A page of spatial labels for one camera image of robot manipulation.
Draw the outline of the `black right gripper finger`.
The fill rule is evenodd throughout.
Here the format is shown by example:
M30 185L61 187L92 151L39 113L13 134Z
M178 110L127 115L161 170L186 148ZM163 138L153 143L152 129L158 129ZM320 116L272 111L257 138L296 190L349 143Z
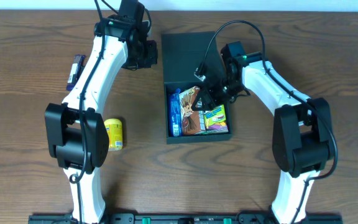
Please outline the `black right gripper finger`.
M208 90L204 91L203 104L205 111L211 111L216 107L216 103Z
M191 106L193 111L209 111L210 110L210 95L205 88L201 88L197 93L194 102Z

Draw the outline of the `yellow green Pretz box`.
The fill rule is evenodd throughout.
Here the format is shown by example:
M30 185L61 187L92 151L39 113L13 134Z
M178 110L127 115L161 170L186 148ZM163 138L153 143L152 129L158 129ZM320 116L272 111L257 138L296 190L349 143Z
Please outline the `yellow green Pretz box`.
M219 105L211 111L204 113L205 133L227 133L227 119L224 105Z

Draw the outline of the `brown Pocky box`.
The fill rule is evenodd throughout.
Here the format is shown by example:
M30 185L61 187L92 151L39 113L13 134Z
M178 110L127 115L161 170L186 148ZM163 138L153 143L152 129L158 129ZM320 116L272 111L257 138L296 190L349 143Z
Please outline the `brown Pocky box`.
M195 111L191 107L195 102L200 88L194 86L179 94L181 109L181 130L184 136L201 134L206 131L204 112Z

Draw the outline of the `blue cookie package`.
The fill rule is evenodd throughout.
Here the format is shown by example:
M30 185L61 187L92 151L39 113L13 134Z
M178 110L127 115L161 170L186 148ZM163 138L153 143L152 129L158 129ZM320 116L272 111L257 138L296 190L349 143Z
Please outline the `blue cookie package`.
M168 127L172 137L179 137L182 135L180 93L181 90L177 88L174 93L168 96Z

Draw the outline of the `dark green flip-lid box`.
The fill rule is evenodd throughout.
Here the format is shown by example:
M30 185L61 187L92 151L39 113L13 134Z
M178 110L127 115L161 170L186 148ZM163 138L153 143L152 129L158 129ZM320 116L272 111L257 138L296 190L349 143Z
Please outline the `dark green flip-lid box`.
M170 132L168 97L178 88L187 90L201 83L194 76L194 71L202 62L206 50L208 51L206 59L208 74L217 77L224 76L224 68L216 43L208 45L213 35L213 31L161 35L167 144L228 141L232 138L231 110L228 104L224 105L228 118L227 133L175 137Z

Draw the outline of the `yellow candy canister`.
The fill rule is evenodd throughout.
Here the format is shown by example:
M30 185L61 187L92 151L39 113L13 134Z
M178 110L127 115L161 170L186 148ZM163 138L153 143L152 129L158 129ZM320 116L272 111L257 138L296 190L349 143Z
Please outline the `yellow candy canister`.
M119 151L123 148L122 122L112 118L104 121L109 136L109 151Z

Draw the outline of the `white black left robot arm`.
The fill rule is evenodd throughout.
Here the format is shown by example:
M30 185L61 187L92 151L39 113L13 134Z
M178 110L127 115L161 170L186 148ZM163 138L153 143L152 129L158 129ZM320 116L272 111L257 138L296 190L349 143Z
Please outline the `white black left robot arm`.
M138 70L157 64L158 51L149 11L139 1L122 1L119 10L100 16L94 27L92 53L73 89L60 104L45 110L50 156L68 177L74 209L69 215L29 217L40 223L100 223L106 203L100 168L108 154L109 137L102 118L120 69Z

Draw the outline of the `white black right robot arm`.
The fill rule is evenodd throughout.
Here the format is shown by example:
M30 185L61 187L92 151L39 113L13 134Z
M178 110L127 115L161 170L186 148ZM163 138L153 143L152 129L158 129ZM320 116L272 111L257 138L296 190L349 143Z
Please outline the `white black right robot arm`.
M333 174L338 149L331 112L324 98L312 99L282 78L264 52L246 54L240 42L221 50L225 78L206 74L206 62L195 70L202 81L197 97L210 110L253 93L273 114L272 152L280 168L276 197L270 207L275 223L307 223L306 203L315 181Z

